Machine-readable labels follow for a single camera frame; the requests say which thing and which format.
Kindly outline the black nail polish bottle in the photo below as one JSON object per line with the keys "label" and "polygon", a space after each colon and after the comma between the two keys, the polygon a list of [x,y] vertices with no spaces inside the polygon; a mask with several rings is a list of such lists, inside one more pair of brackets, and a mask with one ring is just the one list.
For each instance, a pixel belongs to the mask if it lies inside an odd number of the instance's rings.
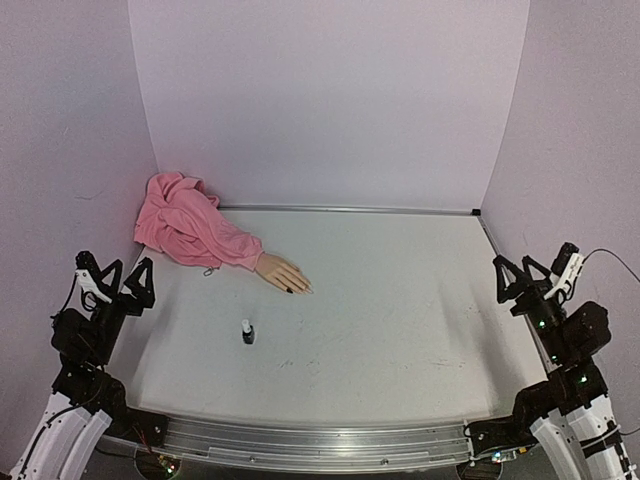
{"label": "black nail polish bottle", "polygon": [[255,342],[255,331],[251,330],[250,332],[243,332],[242,339],[245,344],[252,345]]}

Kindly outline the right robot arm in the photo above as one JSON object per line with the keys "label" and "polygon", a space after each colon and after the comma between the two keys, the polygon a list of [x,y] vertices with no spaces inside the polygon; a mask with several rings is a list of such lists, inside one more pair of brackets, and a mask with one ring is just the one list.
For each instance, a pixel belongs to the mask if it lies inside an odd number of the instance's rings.
{"label": "right robot arm", "polygon": [[612,338],[608,311],[593,301],[565,309],[586,261],[572,243],[551,267],[529,256],[520,265],[494,258],[498,302],[511,302],[511,315],[525,318],[549,364],[545,380],[517,393],[510,415],[465,426],[472,463],[500,464],[541,446],[560,479],[638,478],[594,361]]}

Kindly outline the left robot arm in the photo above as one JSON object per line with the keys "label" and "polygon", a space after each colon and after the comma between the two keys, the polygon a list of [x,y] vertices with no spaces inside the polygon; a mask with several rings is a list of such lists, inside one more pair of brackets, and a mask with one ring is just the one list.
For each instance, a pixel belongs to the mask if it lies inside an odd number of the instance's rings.
{"label": "left robot arm", "polygon": [[143,258],[127,277],[121,261],[100,268],[88,251],[75,262],[70,291],[80,295],[81,307],[63,305],[51,317],[61,368],[9,479],[78,479],[107,430],[144,447],[157,431],[145,423],[146,413],[128,406],[123,383],[106,370],[125,319],[155,304],[153,262]]}

